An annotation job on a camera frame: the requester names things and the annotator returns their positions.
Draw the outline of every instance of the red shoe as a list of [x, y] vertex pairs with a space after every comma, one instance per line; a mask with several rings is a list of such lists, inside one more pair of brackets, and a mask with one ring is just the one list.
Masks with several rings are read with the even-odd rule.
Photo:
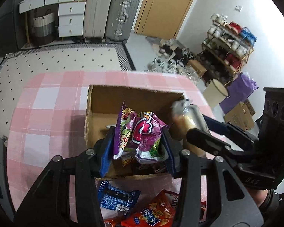
[[226, 56], [226, 59], [224, 60], [226, 65], [231, 65], [233, 63], [233, 55], [232, 54], [228, 54]]
[[234, 31], [236, 34], [239, 34], [242, 31], [242, 27], [234, 22], [230, 22], [227, 27]]
[[230, 68], [235, 72], [240, 68], [240, 65], [241, 65], [240, 61], [235, 58], [235, 60], [231, 64]]

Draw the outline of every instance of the blue snack package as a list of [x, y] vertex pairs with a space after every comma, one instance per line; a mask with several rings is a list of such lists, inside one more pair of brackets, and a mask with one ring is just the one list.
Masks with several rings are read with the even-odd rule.
[[111, 186], [108, 181], [102, 181], [98, 189], [98, 202], [100, 207], [122, 211], [126, 215], [136, 204], [140, 193], [141, 191], [139, 190], [126, 192]]

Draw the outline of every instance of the purple snack bag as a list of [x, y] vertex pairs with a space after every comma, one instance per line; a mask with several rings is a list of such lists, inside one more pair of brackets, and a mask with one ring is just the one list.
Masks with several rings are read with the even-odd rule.
[[166, 124], [153, 112], [137, 114], [123, 103], [114, 137], [114, 159], [131, 153], [142, 164], [166, 160], [164, 148], [159, 151], [161, 128], [164, 126]]

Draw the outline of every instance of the wooden shelf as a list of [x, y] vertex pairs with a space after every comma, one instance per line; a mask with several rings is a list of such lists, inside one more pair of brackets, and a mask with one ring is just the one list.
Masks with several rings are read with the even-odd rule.
[[220, 57], [218, 57], [215, 52], [210, 49], [209, 47], [207, 47], [207, 45], [205, 44], [202, 44], [218, 61], [220, 61], [224, 66], [225, 68], [229, 71], [229, 73], [231, 73], [232, 75], [235, 74], [235, 72], [224, 62], [224, 60], [222, 60]]
[[[213, 24], [216, 25], [216, 26], [220, 25], [218, 22], [215, 22], [214, 20], [213, 20]], [[245, 44], [246, 47], [251, 47], [251, 48], [253, 48], [253, 47], [251, 46], [250, 42], [248, 42], [248, 41], [246, 41], [246, 40], [243, 40], [243, 37], [242, 37], [241, 35], [239, 35], [239, 34], [233, 32], [233, 31], [232, 31], [231, 29], [229, 29], [228, 27], [223, 26], [223, 25], [220, 25], [220, 28], [222, 28], [224, 31], [226, 31], [227, 34], [231, 34], [237, 41], [239, 41], [239, 42]]]
[[[205, 64], [203, 64], [203, 62], [199, 59], [199, 62], [202, 64], [202, 66], [204, 66], [206, 68], [206, 71], [210, 72], [212, 76], [214, 76], [214, 78], [218, 79], [221, 83], [223, 83], [220, 78], [215, 74], [215, 72], [210, 69], [208, 66], [206, 66]], [[225, 83], [224, 86], [226, 87], [228, 84], [230, 84], [232, 82], [232, 80], [230, 80], [229, 82]]]
[[221, 43], [223, 43], [223, 46], [224, 46], [229, 52], [231, 52], [235, 57], [237, 57], [237, 58], [239, 58], [240, 60], [243, 60], [243, 61], [245, 61], [245, 60], [247, 59], [248, 53], [247, 53], [247, 55], [245, 55], [244, 57], [240, 57], [240, 56], [237, 54], [236, 51], [233, 51], [233, 50], [231, 49], [231, 47], [229, 47], [228, 45], [226, 45], [225, 42], [223, 42], [220, 38], [216, 38], [215, 36], [213, 36], [213, 35], [211, 35], [211, 34], [208, 34], [208, 35], [212, 36], [213, 38], [215, 38], [215, 39], [219, 40]]

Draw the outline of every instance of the light switch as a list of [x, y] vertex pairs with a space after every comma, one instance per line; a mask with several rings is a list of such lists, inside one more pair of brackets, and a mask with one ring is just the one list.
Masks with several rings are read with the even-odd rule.
[[242, 6], [239, 6], [239, 5], [238, 5], [238, 6], [236, 6], [236, 10], [237, 10], [237, 11], [239, 11], [239, 12], [240, 12], [240, 11], [241, 11], [241, 9], [242, 9]]

